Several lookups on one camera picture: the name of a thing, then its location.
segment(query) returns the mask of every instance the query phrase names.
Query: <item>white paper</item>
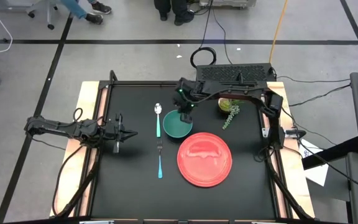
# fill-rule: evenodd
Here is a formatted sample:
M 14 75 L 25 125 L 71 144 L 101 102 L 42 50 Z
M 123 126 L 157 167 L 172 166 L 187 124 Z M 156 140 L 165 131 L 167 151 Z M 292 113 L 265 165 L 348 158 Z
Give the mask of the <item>white paper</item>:
M 312 143 L 302 139 L 302 144 L 304 144 L 310 151 L 313 153 L 317 153 L 322 151 L 317 146 L 313 145 Z M 299 146 L 299 152 L 302 154 L 302 157 L 313 156 L 312 153 L 307 151 L 302 145 Z M 328 172 L 328 165 L 324 164 L 322 166 L 314 167 L 312 169 L 305 170 L 306 178 L 316 182 L 317 184 L 324 187 L 326 177 Z

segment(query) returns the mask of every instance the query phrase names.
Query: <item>fork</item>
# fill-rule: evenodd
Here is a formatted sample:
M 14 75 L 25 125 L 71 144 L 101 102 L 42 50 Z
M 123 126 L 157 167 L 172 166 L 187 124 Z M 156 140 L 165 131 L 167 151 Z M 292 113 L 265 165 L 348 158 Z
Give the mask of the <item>fork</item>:
M 157 140 L 157 149 L 158 149 L 158 177 L 162 178 L 162 167 L 161 167 L 161 150 L 162 150 L 162 140 Z

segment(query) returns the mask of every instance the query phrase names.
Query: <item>spoon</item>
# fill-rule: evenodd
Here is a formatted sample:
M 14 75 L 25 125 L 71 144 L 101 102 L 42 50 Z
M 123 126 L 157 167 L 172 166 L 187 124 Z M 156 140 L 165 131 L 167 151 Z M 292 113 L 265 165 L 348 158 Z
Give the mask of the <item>spoon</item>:
M 162 111 L 161 104 L 156 103 L 154 106 L 154 111 L 157 114 L 157 138 L 161 137 L 161 129 L 160 129 L 160 113 Z

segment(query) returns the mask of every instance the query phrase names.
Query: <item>person's leg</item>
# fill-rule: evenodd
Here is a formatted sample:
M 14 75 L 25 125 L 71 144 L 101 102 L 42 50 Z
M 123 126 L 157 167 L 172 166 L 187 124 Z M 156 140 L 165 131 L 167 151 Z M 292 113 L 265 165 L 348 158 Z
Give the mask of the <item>person's leg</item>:
M 88 2 L 92 5 L 92 9 L 96 12 L 103 14 L 109 14 L 111 12 L 111 7 L 100 3 L 98 0 L 88 0 Z
M 175 13 L 175 25 L 180 26 L 194 19 L 194 13 L 187 10 L 186 0 L 172 0 L 172 11 Z
M 78 4 L 76 0 L 60 0 L 60 1 L 77 18 L 82 19 L 86 17 L 85 10 Z
M 161 21 L 166 21 L 171 11 L 171 0 L 154 0 L 154 6 L 160 12 Z

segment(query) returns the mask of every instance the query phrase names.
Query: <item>blue pants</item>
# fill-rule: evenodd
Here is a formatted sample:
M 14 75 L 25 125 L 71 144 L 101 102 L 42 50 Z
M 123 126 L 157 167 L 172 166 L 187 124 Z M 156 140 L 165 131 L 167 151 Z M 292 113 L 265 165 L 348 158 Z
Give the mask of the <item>blue pants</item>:
M 78 4 L 76 0 L 60 0 L 63 5 L 67 7 L 67 9 L 74 14 L 77 18 L 82 19 L 85 18 L 86 12 L 85 10 Z M 94 3 L 97 0 L 88 0 L 89 3 Z

